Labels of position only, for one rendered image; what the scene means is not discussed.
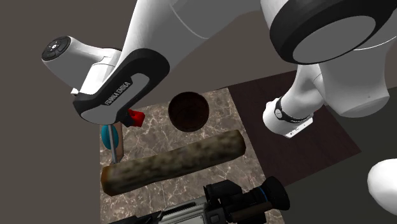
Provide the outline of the red block-shaped object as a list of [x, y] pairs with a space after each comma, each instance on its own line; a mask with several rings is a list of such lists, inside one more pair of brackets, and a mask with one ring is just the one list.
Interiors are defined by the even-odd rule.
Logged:
[[131, 126], [141, 127], [143, 125], [143, 121], [145, 119], [145, 114], [143, 112], [128, 109], [128, 114]]

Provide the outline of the teal oval object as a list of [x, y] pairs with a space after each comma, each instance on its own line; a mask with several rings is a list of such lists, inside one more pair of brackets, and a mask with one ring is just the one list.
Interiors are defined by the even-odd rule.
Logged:
[[[119, 145], [118, 132], [117, 132], [117, 130], [116, 130], [114, 125], [112, 125], [111, 127], [112, 127], [112, 130], [113, 130], [113, 134], [112, 134], [112, 137], [113, 137], [113, 140], [114, 140], [113, 145], [114, 145], [115, 148], [117, 148], [118, 145]], [[103, 145], [107, 149], [110, 150], [111, 149], [111, 143], [110, 143], [110, 138], [109, 138], [109, 129], [108, 129], [107, 125], [102, 126], [102, 128], [101, 128], [101, 139], [102, 139]]]

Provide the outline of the dark brown round bowl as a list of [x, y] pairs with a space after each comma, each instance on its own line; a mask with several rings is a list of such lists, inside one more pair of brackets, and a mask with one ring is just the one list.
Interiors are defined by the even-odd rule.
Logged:
[[175, 128], [183, 132], [201, 129], [209, 118], [209, 104], [200, 94], [182, 92], [169, 103], [168, 115]]

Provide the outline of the long brown bread loaf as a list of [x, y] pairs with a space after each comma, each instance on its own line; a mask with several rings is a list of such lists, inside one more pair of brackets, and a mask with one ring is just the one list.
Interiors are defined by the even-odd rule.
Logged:
[[240, 131], [226, 131], [171, 151], [105, 166], [102, 190], [109, 196], [124, 194], [235, 160], [245, 152]]

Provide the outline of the dark maroon robot stand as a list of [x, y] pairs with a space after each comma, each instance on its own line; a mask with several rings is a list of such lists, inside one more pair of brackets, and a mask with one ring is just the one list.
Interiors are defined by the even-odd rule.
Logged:
[[295, 74], [290, 71], [228, 88], [264, 175], [275, 176], [284, 186], [361, 151], [326, 107], [317, 110], [313, 123], [290, 139], [266, 128], [262, 120], [266, 103], [285, 93]]

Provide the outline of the black and grey camcorder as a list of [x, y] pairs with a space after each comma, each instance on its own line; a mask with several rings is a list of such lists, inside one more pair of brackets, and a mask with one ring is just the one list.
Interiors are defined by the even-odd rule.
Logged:
[[265, 212], [290, 208], [288, 194], [275, 177], [244, 193], [228, 179], [206, 185], [205, 195], [141, 217], [110, 224], [266, 224]]

